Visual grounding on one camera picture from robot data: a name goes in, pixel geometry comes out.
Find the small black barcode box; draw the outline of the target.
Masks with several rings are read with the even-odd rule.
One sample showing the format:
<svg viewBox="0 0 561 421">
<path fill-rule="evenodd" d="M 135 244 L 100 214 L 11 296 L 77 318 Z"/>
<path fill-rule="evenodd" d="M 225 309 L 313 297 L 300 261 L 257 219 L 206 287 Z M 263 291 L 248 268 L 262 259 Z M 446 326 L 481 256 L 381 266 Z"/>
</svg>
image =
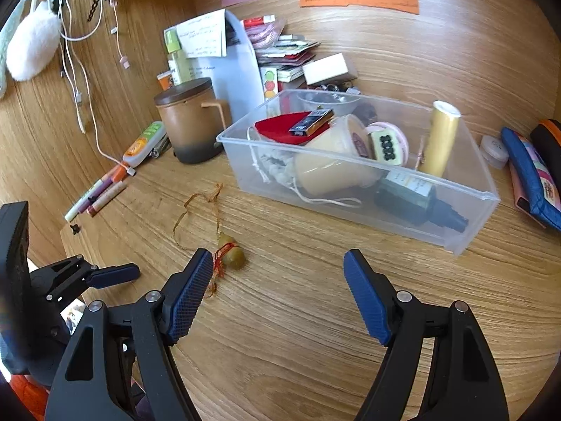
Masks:
<svg viewBox="0 0 561 421">
<path fill-rule="evenodd" d="M 291 126 L 289 133 L 299 137 L 310 136 L 329 123 L 333 117 L 334 111 L 331 109 L 316 109 Z"/>
</svg>

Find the stack of booklets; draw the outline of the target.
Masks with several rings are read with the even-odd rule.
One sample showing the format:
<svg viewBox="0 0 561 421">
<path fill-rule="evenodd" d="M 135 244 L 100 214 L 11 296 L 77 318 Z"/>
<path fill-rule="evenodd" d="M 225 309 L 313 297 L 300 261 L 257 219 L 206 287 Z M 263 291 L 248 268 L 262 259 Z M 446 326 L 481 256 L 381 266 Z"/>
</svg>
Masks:
<svg viewBox="0 0 561 421">
<path fill-rule="evenodd" d="M 274 46 L 256 48 L 255 53 L 260 67 L 272 69 L 279 82 L 289 83 L 303 76 L 303 66 L 315 59 L 321 44 L 296 35 L 281 35 Z"/>
</svg>

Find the pink white pen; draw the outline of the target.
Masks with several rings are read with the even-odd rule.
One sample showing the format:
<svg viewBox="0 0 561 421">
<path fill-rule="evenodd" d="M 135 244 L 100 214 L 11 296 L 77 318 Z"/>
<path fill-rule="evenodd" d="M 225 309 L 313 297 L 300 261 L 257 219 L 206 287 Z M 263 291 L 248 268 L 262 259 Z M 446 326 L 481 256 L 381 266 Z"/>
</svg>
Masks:
<svg viewBox="0 0 561 421">
<path fill-rule="evenodd" d="M 116 198 L 122 191 L 127 188 L 124 181 L 118 181 L 111 185 L 104 193 L 100 194 L 98 199 L 94 201 L 89 208 L 87 208 L 87 214 L 91 217 L 97 215 L 110 201 Z"/>
</svg>

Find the pink round compact case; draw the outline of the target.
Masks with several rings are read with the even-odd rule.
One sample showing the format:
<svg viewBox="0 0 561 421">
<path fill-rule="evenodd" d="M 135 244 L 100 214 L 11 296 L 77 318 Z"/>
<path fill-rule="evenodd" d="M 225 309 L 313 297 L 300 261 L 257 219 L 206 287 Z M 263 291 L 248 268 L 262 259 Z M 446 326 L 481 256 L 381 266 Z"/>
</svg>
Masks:
<svg viewBox="0 0 561 421">
<path fill-rule="evenodd" d="M 405 134 L 393 123 L 376 122 L 366 127 L 374 159 L 385 165 L 406 165 L 409 143 Z"/>
</svg>

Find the red white marker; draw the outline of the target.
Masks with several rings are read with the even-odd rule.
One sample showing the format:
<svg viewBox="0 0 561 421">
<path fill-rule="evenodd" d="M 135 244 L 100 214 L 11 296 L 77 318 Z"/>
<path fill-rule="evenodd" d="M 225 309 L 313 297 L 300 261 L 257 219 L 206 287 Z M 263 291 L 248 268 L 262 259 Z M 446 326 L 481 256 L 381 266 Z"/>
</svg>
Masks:
<svg viewBox="0 0 561 421">
<path fill-rule="evenodd" d="M 275 14 L 267 14 L 260 17 L 253 17 L 243 19 L 243 26 L 245 29 L 263 26 L 266 24 L 274 23 L 276 21 Z"/>
</svg>

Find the small round white jar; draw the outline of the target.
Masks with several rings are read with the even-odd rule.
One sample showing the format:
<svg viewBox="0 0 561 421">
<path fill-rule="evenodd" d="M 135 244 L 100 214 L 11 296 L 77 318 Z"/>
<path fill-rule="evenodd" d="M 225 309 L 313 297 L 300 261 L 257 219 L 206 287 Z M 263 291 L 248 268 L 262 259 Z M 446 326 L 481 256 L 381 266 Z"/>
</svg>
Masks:
<svg viewBox="0 0 561 421">
<path fill-rule="evenodd" d="M 503 142 L 496 137 L 484 135 L 480 142 L 480 152 L 483 159 L 495 169 L 503 169 L 509 162 L 509 152 Z"/>
</svg>

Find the beige drink cup with lid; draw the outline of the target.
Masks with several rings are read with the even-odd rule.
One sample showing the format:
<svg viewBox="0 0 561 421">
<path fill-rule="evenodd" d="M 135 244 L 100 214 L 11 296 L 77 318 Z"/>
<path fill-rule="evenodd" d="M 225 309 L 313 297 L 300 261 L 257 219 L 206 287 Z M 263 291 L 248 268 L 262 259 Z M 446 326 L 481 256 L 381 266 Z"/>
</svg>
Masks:
<svg viewBox="0 0 561 421">
<path fill-rule="evenodd" d="M 379 178 L 372 159 L 366 126 L 354 114 L 337 117 L 295 155 L 297 185 L 313 197 L 369 187 Z"/>
</svg>

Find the fruit pattern box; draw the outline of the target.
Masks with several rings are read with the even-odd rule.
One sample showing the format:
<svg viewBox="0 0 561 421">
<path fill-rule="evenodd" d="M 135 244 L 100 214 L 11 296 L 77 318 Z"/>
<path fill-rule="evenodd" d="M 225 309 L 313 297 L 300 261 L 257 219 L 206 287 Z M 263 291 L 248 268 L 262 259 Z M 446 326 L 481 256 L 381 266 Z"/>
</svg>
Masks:
<svg viewBox="0 0 561 421">
<path fill-rule="evenodd" d="M 278 69 L 271 66 L 259 68 L 262 78 L 263 96 L 266 103 L 266 116 L 268 118 L 279 114 L 279 79 Z"/>
</svg>

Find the small black clip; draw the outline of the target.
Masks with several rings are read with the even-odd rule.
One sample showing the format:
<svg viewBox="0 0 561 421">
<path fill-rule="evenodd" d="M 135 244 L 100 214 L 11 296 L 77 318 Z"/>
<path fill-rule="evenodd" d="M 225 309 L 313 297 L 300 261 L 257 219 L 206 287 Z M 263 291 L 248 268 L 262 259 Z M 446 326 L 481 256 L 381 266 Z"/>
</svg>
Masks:
<svg viewBox="0 0 561 421">
<path fill-rule="evenodd" d="M 71 224 L 70 229 L 72 230 L 72 233 L 74 233 L 75 235 L 81 232 L 81 227 L 79 224 Z"/>
</svg>

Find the red velvet pouch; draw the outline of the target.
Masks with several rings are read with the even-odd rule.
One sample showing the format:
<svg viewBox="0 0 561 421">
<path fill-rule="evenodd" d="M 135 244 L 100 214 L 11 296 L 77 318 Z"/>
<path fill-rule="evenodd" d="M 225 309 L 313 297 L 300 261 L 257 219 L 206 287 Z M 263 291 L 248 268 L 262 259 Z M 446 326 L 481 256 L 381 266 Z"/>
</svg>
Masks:
<svg viewBox="0 0 561 421">
<path fill-rule="evenodd" d="M 286 143 L 292 146 L 302 146 L 310 142 L 315 137 L 328 130 L 329 124 L 324 123 L 311 135 L 298 136 L 290 132 L 290 128 L 299 123 L 309 111 L 284 113 L 275 117 L 260 120 L 255 123 L 255 128 L 259 135 L 274 142 Z"/>
</svg>

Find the yellow lotion tube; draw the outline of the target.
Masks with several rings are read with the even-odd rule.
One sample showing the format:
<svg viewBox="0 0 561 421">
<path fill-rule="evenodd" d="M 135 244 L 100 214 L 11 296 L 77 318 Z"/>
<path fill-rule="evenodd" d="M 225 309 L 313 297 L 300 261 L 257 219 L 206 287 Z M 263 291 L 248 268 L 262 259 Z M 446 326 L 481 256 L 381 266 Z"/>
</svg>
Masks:
<svg viewBox="0 0 561 421">
<path fill-rule="evenodd" d="M 434 101 L 429 137 L 419 166 L 421 172 L 435 177 L 444 174 L 460 121 L 461 112 L 455 106 L 441 100 Z"/>
</svg>

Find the orange packet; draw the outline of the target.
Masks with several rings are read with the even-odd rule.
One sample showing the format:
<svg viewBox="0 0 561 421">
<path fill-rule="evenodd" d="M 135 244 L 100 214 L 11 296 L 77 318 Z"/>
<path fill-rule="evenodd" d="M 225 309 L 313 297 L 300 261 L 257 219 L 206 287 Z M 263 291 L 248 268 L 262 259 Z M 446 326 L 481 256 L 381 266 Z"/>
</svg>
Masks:
<svg viewBox="0 0 561 421">
<path fill-rule="evenodd" d="M 174 87 L 174 79 L 172 71 L 165 71 L 157 76 L 158 82 L 163 91 Z"/>
</svg>

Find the dark green glass bottle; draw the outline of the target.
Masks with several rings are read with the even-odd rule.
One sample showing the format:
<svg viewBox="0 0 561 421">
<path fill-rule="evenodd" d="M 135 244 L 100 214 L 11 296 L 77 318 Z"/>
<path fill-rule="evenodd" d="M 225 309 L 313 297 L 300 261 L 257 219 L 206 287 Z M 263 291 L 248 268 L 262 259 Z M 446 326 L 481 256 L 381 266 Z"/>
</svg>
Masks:
<svg viewBox="0 0 561 421">
<path fill-rule="evenodd" d="M 426 222 L 463 233 L 469 220 L 437 198 L 435 187 L 412 175 L 388 172 L 374 184 L 374 203 L 414 226 Z"/>
</svg>

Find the white drawstring cloth pouch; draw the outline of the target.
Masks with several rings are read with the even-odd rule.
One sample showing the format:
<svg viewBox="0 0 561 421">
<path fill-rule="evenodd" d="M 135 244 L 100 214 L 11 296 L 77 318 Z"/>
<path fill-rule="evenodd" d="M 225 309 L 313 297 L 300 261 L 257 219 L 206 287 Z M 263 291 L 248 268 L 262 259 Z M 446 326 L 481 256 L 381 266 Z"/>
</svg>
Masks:
<svg viewBox="0 0 561 421">
<path fill-rule="evenodd" d="M 280 150 L 277 148 L 254 148 L 250 149 L 254 167 L 262 175 L 264 182 L 275 181 L 296 194 L 302 201 L 308 204 L 330 204 L 344 208 L 359 208 L 361 200 L 352 197 L 334 198 L 332 194 L 323 197 L 313 197 L 302 187 L 297 185 L 294 159 L 297 152 Z"/>
</svg>

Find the mahjong tile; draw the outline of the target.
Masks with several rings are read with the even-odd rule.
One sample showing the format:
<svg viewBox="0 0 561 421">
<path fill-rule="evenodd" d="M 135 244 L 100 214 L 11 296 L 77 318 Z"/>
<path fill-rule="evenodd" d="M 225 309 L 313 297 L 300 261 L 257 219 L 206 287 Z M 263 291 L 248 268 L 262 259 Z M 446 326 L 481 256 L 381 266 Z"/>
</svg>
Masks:
<svg viewBox="0 0 561 421">
<path fill-rule="evenodd" d="M 390 128 L 376 129 L 370 134 L 374 149 L 374 158 L 386 165 L 402 165 L 403 150 L 398 136 Z"/>
</svg>

